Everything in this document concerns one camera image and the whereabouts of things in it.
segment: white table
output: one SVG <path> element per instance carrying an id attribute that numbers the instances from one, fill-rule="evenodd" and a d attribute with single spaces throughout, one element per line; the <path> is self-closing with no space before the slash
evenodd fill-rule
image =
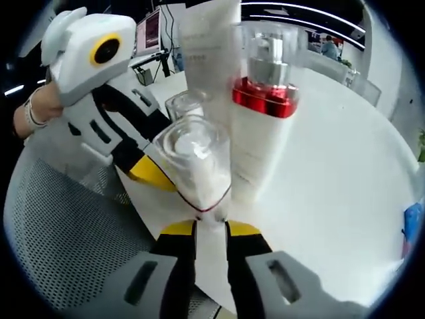
<path id="1" fill-rule="evenodd" d="M 163 106 L 186 89 L 185 76 L 150 89 Z M 234 204 L 230 218 L 258 227 L 275 251 L 285 250 L 315 271 L 337 299 L 369 305 L 383 288 L 384 270 L 400 258 L 402 212 L 418 200 L 419 166 L 410 148 L 366 100 L 306 70 L 280 167 L 257 206 Z M 176 193 L 120 175 L 155 238 L 166 225 L 192 217 Z M 224 246 L 224 231 L 199 230 L 196 284 L 235 312 Z"/>

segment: blue object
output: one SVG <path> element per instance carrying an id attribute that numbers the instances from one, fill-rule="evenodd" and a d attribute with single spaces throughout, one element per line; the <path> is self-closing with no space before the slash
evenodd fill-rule
<path id="1" fill-rule="evenodd" d="M 421 204 L 416 203 L 404 211 L 404 236 L 412 243 L 419 232 L 424 211 Z"/>
<path id="2" fill-rule="evenodd" d="M 181 72 L 185 70 L 185 66 L 183 65 L 183 54 L 181 52 L 181 47 L 174 48 L 174 69 L 176 72 Z"/>
<path id="3" fill-rule="evenodd" d="M 338 49 L 335 43 L 328 41 L 321 46 L 321 52 L 324 56 L 331 58 L 333 60 L 338 59 Z"/>

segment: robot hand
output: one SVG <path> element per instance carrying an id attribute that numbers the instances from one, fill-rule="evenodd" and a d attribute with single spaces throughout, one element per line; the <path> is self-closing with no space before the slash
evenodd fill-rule
<path id="1" fill-rule="evenodd" d="M 186 319 L 195 285 L 197 223 L 166 227 L 150 253 L 132 258 L 107 278 L 99 297 L 66 317 Z M 320 278 L 294 258 L 272 252 L 257 228 L 237 221 L 225 227 L 227 278 L 239 319 L 365 317 L 362 306 L 323 291 Z"/>
<path id="2" fill-rule="evenodd" d="M 82 147 L 105 165 L 114 163 L 132 179 L 175 191 L 157 164 L 143 152 L 171 121 L 129 62 L 135 22 L 119 15 L 93 14 L 86 8 L 65 11 L 50 24 L 41 43 L 41 60 L 56 82 L 71 132 Z M 119 112 L 139 133 L 128 136 L 104 106 Z"/>

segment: person's hand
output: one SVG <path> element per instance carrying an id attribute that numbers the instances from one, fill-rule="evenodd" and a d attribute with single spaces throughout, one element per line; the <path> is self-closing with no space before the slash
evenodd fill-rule
<path id="1" fill-rule="evenodd" d="M 53 81 L 36 91 L 31 99 L 35 120 L 47 122 L 62 115 L 58 87 Z"/>

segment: lotion pump bottle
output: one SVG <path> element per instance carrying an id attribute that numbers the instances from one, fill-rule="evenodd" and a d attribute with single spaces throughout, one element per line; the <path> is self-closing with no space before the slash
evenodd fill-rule
<path id="1" fill-rule="evenodd" d="M 297 114 L 300 29 L 275 23 L 241 24 L 241 70 L 232 81 L 232 196 L 257 201 L 277 169 Z"/>

